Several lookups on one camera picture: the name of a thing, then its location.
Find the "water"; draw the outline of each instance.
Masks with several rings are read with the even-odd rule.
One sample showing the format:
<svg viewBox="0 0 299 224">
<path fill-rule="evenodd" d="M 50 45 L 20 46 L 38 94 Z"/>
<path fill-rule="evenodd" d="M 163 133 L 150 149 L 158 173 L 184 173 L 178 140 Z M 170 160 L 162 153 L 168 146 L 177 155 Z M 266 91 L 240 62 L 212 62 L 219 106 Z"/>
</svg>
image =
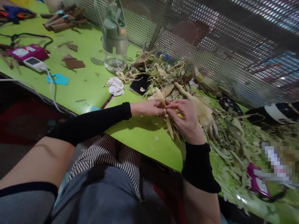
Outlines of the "water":
<svg viewBox="0 0 299 224">
<path fill-rule="evenodd" d="M 119 60 L 118 58 L 109 58 L 105 61 L 105 66 L 110 72 L 117 72 L 119 70 L 123 71 L 127 64 L 124 60 Z"/>
</svg>

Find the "white tissue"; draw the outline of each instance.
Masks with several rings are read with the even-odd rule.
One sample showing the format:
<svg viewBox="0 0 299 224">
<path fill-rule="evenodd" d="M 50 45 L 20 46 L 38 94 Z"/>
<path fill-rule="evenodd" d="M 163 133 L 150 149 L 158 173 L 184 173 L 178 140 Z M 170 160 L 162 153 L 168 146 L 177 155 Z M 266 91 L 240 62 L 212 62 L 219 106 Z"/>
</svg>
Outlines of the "white tissue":
<svg viewBox="0 0 299 224">
<path fill-rule="evenodd" d="M 108 80 L 107 86 L 109 87 L 109 93 L 114 96 L 124 95 L 124 84 L 118 77 L 113 77 Z"/>
</svg>

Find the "black and white striped fabric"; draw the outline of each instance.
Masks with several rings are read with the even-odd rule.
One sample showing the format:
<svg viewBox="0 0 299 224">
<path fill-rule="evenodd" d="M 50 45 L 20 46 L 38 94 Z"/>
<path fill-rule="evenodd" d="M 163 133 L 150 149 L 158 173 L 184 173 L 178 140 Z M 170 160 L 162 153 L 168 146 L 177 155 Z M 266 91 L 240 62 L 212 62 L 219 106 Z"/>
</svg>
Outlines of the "black and white striped fabric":
<svg viewBox="0 0 299 224">
<path fill-rule="evenodd" d="M 136 197 L 141 200 L 139 192 L 140 153 L 107 134 L 96 140 L 79 156 L 71 169 L 69 181 L 80 172 L 101 164 L 111 165 L 124 171 L 133 184 Z"/>
</svg>

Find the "hand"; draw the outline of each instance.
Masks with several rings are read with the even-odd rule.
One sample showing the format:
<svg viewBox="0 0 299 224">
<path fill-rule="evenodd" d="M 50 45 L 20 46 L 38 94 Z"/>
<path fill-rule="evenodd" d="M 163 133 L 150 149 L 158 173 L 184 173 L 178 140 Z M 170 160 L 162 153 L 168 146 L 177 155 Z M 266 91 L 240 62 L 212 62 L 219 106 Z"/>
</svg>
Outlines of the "hand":
<svg viewBox="0 0 299 224">
<path fill-rule="evenodd" d="M 132 103 L 130 106 L 132 116 L 154 116 L 165 114 L 165 111 L 159 108 L 161 106 L 159 100 L 147 100 L 140 103 Z"/>
<path fill-rule="evenodd" d="M 166 101 L 167 114 L 172 117 L 179 131 L 186 137 L 186 141 L 193 145 L 203 145 L 206 143 L 202 127 L 198 121 L 193 103 L 189 100 Z M 180 118 L 173 109 L 178 109 L 183 115 Z"/>
</svg>

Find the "white charger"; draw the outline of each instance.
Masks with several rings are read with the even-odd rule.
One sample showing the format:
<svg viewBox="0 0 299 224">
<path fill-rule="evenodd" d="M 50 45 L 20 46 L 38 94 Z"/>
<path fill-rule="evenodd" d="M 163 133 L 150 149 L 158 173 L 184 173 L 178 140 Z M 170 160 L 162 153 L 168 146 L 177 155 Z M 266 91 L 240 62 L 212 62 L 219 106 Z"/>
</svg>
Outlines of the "white charger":
<svg viewBox="0 0 299 224">
<path fill-rule="evenodd" d="M 48 69 L 46 63 L 36 59 L 35 57 L 27 58 L 23 62 L 28 67 L 30 67 L 38 72 L 46 71 Z"/>
</svg>

